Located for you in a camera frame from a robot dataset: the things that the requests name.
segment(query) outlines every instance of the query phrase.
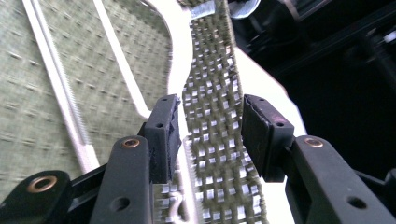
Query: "brass grommet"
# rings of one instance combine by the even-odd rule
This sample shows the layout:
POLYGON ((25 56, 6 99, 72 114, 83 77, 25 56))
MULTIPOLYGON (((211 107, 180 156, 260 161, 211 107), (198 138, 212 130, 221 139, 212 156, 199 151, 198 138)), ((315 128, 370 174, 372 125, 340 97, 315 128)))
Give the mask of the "brass grommet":
POLYGON ((140 141, 137 139, 129 138, 122 142, 122 147, 132 148, 139 146, 140 141))
POLYGON ((323 143, 315 138, 305 138, 304 142, 307 143, 311 147, 323 147, 323 143))
POLYGON ((47 189, 52 188, 56 184, 57 181, 58 181, 58 178, 56 178, 55 175, 41 176, 41 177, 38 177, 30 182, 29 186, 27 187, 27 191, 31 192, 31 193, 39 193, 39 192, 46 191, 47 189), (37 186, 38 183, 40 183, 42 181, 46 181, 46 180, 48 180, 49 182, 41 187, 37 186))

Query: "black bracket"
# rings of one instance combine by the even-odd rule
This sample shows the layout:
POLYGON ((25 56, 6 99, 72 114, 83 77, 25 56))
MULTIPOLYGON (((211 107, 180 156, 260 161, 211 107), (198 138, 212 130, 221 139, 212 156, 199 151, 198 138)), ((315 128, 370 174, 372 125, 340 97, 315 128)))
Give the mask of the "black bracket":
POLYGON ((144 136, 149 144, 150 179, 153 184, 166 184, 175 171, 176 156, 181 145, 177 119, 179 104, 176 95, 159 99, 144 127, 144 136))
MULTIPOLYGON (((268 102, 245 95, 244 145, 266 181, 282 181, 280 171, 286 174, 286 194, 296 223, 396 223, 391 209, 330 143, 309 135, 294 138, 290 125, 268 102)), ((394 186, 392 174, 388 182, 394 186)))
POLYGON ((121 138, 111 151, 90 223, 151 223, 151 194, 148 141, 121 138))

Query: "round hole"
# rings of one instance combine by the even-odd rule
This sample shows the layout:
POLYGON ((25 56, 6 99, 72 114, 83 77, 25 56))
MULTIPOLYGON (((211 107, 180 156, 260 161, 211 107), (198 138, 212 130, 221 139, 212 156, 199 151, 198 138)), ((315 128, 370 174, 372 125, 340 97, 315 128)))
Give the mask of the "round hole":
POLYGON ((35 183, 35 188, 42 189, 42 188, 46 187, 49 183, 50 183, 50 180, 48 180, 48 179, 40 180, 37 183, 35 183))
POLYGON ((307 143, 311 147, 323 147, 323 143, 320 142, 318 139, 305 138, 304 142, 307 143))
POLYGON ((52 188, 58 179, 54 175, 46 175, 32 180, 27 187, 27 191, 31 193, 39 193, 52 188))
POLYGON ((113 212, 119 212, 128 207, 129 203, 129 199, 125 197, 116 198, 113 200, 113 202, 111 202, 110 209, 113 212))
POLYGON ((359 209, 367 208, 366 203, 364 201, 362 201, 360 198, 357 198, 357 197, 348 197, 347 198, 347 202, 350 205, 352 205, 352 206, 354 206, 356 208, 359 208, 359 209))
POLYGON ((137 139, 127 139, 123 141, 122 146, 123 147, 137 147, 139 146, 140 142, 137 139))

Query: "black machine part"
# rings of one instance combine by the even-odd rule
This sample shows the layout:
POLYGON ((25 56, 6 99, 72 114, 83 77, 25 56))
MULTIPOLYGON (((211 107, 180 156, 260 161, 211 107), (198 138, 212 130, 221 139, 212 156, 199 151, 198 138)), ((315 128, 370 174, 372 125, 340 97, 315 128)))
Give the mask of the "black machine part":
POLYGON ((111 151, 90 223, 151 223, 151 194, 149 142, 121 138, 111 151))
POLYGON ((181 144, 177 120, 179 104, 175 95, 159 99, 144 127, 144 135, 149 142, 150 179, 153 184, 166 184, 174 174, 172 167, 175 167, 181 144))
POLYGON ((0 223, 59 223, 72 202, 71 188, 63 171, 31 175, 0 204, 0 223))
POLYGON ((389 196, 382 204, 330 143, 315 136, 294 138, 290 131, 279 132, 273 118, 281 117, 287 129, 289 122, 268 102, 253 95, 245 95, 244 102, 242 136, 247 152, 264 179, 280 179, 279 169, 286 174, 286 194, 296 223, 396 223, 390 212, 395 204, 389 203, 395 197, 390 193, 396 190, 394 172, 388 180, 393 185, 380 190, 389 196), (272 146, 279 138, 292 142, 291 147, 272 146))

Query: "green fabric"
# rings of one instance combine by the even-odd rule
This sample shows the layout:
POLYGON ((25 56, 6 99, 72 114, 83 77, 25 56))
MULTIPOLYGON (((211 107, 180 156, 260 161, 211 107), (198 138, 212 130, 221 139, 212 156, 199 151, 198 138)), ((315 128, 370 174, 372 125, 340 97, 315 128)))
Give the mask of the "green fabric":
MULTIPOLYGON (((161 18, 140 1, 103 1, 152 108, 166 94, 170 39, 161 18)), ((192 7, 203 0, 181 1, 192 7)), ((265 223, 257 172, 243 149, 242 95, 225 0, 193 21, 194 60, 183 95, 205 222, 265 223)), ((92 1, 40 1, 82 119, 101 164, 113 143, 137 134, 137 115, 92 1)), ((43 170, 81 175, 75 152, 21 1, 0 2, 0 201, 43 170)), ((169 221, 173 183, 155 186, 156 219, 169 221)))

